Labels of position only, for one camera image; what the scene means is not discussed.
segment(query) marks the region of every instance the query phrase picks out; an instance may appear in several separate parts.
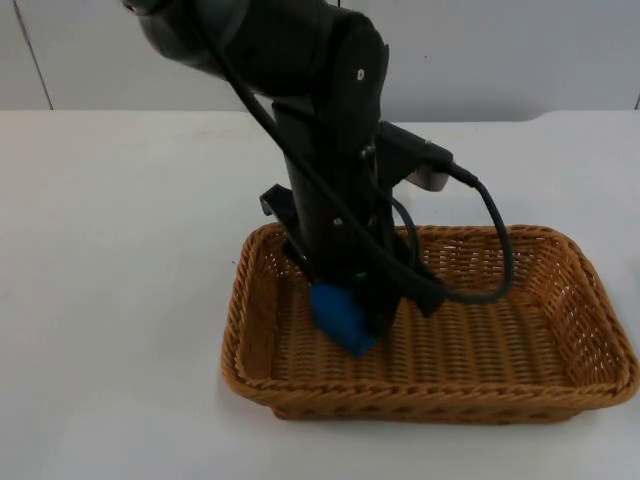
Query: basket rim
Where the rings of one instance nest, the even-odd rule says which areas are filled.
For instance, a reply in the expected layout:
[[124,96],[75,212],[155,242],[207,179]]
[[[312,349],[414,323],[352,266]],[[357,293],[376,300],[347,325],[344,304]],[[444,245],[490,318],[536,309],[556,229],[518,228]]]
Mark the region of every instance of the basket rim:
[[[422,236],[431,235],[439,238],[496,235],[494,227],[484,226],[421,226],[418,227],[418,231]],[[221,363],[225,381],[235,393],[241,396],[267,406],[282,404],[284,401],[282,396],[290,395],[292,392],[304,392],[306,395],[314,396],[318,399],[323,395],[338,392],[354,398],[360,395],[370,396],[375,394],[381,403],[395,403],[394,400],[399,399],[404,402],[418,400],[457,403],[482,401],[483,403],[514,403],[522,407],[529,405],[540,407],[542,397],[545,399],[544,406],[546,407],[584,410],[623,403],[638,390],[640,378],[637,359],[593,265],[569,237],[552,228],[535,225],[513,225],[508,228],[508,232],[509,235],[517,233],[519,236],[526,236],[527,232],[530,232],[533,238],[542,236],[550,240],[559,241],[568,250],[574,266],[585,274],[578,275],[578,281],[582,283],[581,287],[585,292],[588,292],[590,300],[601,310],[599,314],[607,318],[609,333],[620,356],[616,382],[572,387],[503,383],[397,384],[380,381],[288,381],[251,378],[246,374],[241,362],[242,344],[239,332],[239,324],[246,318],[248,308],[248,288],[245,288],[245,286],[253,277],[261,245],[273,235],[281,235],[283,232],[279,224],[268,224],[256,229],[245,241],[241,258],[238,262],[237,276],[233,286],[228,321],[225,328]],[[596,284],[595,289],[587,285],[586,274],[593,276]],[[258,393],[260,399],[256,400],[254,396]]]

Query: black cable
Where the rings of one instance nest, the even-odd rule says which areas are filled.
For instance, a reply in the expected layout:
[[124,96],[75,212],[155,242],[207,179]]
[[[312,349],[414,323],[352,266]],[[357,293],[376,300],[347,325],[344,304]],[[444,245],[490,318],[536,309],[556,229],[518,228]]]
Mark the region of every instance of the black cable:
[[413,218],[411,218],[409,211],[406,209],[404,205],[402,205],[402,203],[400,203],[400,201],[398,201],[396,198],[393,197],[393,195],[391,195],[389,192],[386,192],[380,187],[380,185],[378,185],[378,182],[376,181],[376,178],[373,175],[371,175],[371,183],[373,185],[373,189],[378,194],[378,196],[382,197],[385,200],[385,202],[387,202],[388,205],[393,207],[395,211],[398,212],[398,215],[400,215],[400,218],[402,219],[402,222],[404,223],[404,226],[407,229],[407,234],[409,237],[408,266],[409,268],[414,268],[420,261],[420,258],[419,258],[420,236],[418,235],[418,229],[416,228],[416,224],[413,222]]
[[491,196],[487,189],[476,179],[474,188],[480,192],[489,214],[493,219],[496,226],[500,242],[502,244],[502,251],[504,256],[504,280],[503,284],[494,292],[487,295],[467,295],[456,291],[452,291],[442,285],[428,280],[407,266],[403,265],[398,259],[391,255],[387,250],[380,246],[370,232],[360,224],[358,219],[351,213],[349,208],[342,202],[340,197],[336,195],[334,190],[324,181],[324,179],[318,175],[313,167],[311,167],[281,135],[278,131],[278,127],[267,111],[260,105],[254,94],[246,85],[240,74],[235,67],[231,64],[225,53],[219,47],[219,45],[213,42],[207,33],[204,31],[201,23],[198,21],[197,15],[192,11],[192,19],[198,31],[201,41],[204,46],[210,51],[214,59],[220,66],[220,70],[229,81],[229,84],[238,95],[238,98],[247,107],[247,110],[256,121],[262,126],[262,128],[269,134],[273,141],[280,147],[282,152],[287,156],[291,164],[300,170],[302,175],[320,192],[320,194],[327,200],[327,202],[336,210],[339,218],[342,219],[344,224],[351,229],[351,231],[359,237],[362,246],[367,250],[371,257],[380,263],[388,272],[388,274],[401,286],[404,285],[408,290],[415,290],[416,285],[420,288],[430,290],[444,298],[458,303],[472,303],[472,304],[486,304],[494,303],[499,300],[510,288],[513,277],[513,258],[511,255],[511,245],[509,243],[509,236],[504,226],[500,213],[496,208]]

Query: wicker basket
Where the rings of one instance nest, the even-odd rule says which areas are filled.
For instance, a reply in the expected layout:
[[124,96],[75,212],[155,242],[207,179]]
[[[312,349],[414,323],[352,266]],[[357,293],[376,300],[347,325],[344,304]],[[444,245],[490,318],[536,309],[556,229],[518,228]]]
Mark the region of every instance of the wicker basket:
[[[424,260],[449,285],[502,279],[495,230],[420,229]],[[445,302],[433,318],[403,301],[389,338],[355,360],[313,324],[309,285],[255,231],[238,267],[222,370],[231,389],[286,419],[548,423],[622,403],[638,364],[589,261],[548,228],[512,227],[515,282],[494,305]]]

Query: basket bottom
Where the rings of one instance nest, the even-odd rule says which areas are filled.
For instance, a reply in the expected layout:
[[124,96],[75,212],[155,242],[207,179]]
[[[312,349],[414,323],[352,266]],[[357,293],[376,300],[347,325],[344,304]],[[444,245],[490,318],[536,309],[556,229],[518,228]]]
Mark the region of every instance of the basket bottom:
[[493,411],[478,409],[470,411],[447,411],[447,409],[433,409],[431,411],[408,411],[398,413],[389,412],[316,412],[313,410],[290,411],[272,408],[273,414],[280,420],[376,420],[388,422],[408,423],[444,423],[464,425],[515,425],[515,424],[547,424],[570,420],[578,415],[580,410],[531,410],[531,411]]

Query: table surface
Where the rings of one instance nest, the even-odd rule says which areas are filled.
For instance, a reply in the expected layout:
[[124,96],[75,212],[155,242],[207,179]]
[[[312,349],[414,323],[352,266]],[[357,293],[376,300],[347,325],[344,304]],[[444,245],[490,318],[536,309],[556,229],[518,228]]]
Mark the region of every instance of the table surface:
[[[571,236],[640,345],[640,114],[407,124],[507,223]],[[640,399],[549,426],[300,423],[234,396],[220,344],[281,155],[240,113],[0,113],[3,479],[637,478]],[[480,200],[403,184],[421,224]]]

